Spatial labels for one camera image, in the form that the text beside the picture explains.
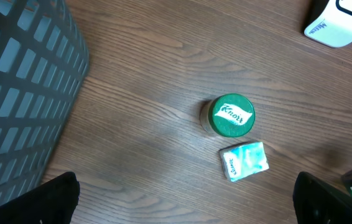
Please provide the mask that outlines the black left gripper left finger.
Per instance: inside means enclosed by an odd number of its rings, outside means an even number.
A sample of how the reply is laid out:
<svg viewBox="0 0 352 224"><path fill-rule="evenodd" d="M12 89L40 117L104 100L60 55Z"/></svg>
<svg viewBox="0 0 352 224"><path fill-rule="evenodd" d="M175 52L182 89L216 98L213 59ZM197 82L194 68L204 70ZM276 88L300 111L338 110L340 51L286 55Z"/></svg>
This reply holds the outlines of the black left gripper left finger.
<svg viewBox="0 0 352 224"><path fill-rule="evenodd" d="M62 175L0 206L0 223L68 224L78 205L80 184L74 172Z"/></svg>

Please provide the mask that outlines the small teal tissue pack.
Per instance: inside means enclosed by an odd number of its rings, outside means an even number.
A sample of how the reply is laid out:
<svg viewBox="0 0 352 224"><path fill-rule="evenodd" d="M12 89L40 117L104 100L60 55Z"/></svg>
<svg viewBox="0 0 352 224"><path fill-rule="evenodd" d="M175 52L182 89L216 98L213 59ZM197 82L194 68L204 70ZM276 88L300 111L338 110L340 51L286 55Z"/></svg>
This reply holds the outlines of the small teal tissue pack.
<svg viewBox="0 0 352 224"><path fill-rule="evenodd" d="M236 182L269 169L262 142L248 142L219 151L225 177Z"/></svg>

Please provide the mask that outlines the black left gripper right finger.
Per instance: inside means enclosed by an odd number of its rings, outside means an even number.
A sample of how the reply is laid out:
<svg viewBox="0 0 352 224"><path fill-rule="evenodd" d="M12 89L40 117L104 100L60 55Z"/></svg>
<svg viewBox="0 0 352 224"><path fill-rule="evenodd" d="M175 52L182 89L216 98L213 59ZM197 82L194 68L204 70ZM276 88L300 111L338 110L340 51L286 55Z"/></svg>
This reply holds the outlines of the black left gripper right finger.
<svg viewBox="0 0 352 224"><path fill-rule="evenodd" d="M298 224L352 224L352 197L308 172L300 172L293 203Z"/></svg>

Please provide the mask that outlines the green lid white jar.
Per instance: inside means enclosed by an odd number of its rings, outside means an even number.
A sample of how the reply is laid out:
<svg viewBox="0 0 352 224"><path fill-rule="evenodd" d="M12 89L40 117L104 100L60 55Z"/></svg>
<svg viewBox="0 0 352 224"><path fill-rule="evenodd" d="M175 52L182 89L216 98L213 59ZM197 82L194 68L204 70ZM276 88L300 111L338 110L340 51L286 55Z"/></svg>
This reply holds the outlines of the green lid white jar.
<svg viewBox="0 0 352 224"><path fill-rule="evenodd" d="M253 104L245 96L228 93L206 103L200 111L203 129L216 136L239 138L252 130L256 120Z"/></svg>

